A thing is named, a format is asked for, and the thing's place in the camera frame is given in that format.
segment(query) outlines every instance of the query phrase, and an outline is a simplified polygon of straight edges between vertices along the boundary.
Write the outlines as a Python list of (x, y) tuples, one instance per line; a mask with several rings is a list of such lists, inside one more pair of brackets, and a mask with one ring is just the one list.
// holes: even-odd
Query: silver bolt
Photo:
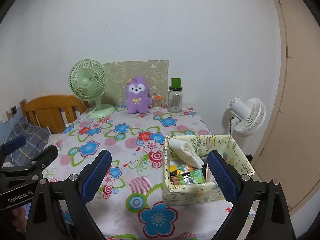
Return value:
[(280, 184), (279, 180), (277, 180), (277, 179), (273, 179), (272, 183), (275, 184), (275, 185), (279, 185)]
[(241, 175), (241, 178), (244, 180), (244, 181), (248, 181), (250, 179), (250, 176), (248, 174), (242, 174)]
[(77, 174), (71, 174), (70, 176), (69, 176), (69, 179), (71, 180), (71, 181), (74, 181), (74, 180), (76, 180), (78, 178), (78, 175)]
[(45, 179), (45, 178), (43, 178), (43, 179), (41, 179), (40, 181), (39, 181), (39, 183), (41, 184), (41, 185), (43, 185), (44, 183), (46, 183), (47, 182), (47, 180)]

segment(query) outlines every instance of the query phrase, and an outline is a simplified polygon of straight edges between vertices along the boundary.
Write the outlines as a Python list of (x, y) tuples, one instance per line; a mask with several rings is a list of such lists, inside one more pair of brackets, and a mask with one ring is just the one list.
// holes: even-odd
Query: beige door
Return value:
[(285, 82), (273, 129), (254, 168), (263, 181), (279, 179), (293, 213), (319, 188), (320, 27), (302, 0), (275, 2), (286, 38), (282, 45), (287, 42)]

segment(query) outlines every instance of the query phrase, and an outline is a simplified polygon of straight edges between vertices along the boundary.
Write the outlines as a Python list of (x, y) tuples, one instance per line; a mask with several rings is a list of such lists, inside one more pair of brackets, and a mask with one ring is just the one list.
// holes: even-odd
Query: purple plush toy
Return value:
[(125, 88), (125, 95), (127, 100), (125, 101), (128, 107), (128, 114), (141, 113), (145, 114), (149, 112), (149, 105), (151, 99), (148, 97), (149, 87), (147, 81), (143, 76), (133, 78)]

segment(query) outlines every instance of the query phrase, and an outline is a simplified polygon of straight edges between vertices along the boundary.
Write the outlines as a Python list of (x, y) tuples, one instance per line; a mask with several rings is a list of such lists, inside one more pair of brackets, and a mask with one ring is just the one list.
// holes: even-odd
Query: table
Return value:
[[(172, 206), (162, 203), (162, 145), (165, 135), (210, 134), (193, 107), (171, 114), (164, 106), (147, 114), (125, 106), (102, 119), (86, 117), (55, 137), (59, 154), (44, 177), (50, 182), (80, 173), (97, 154), (111, 152), (112, 165), (87, 208), (107, 239), (211, 239), (232, 208), (225, 201)], [(70, 214), (61, 205), (68, 222)]]

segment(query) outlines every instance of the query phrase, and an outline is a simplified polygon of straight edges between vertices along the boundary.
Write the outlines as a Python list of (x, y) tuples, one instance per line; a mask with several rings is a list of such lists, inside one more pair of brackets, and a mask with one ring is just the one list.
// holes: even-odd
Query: yellow bow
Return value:
[(134, 102), (134, 104), (139, 104), (139, 101), (141, 101), (141, 98), (134, 98), (132, 99), (132, 101)]

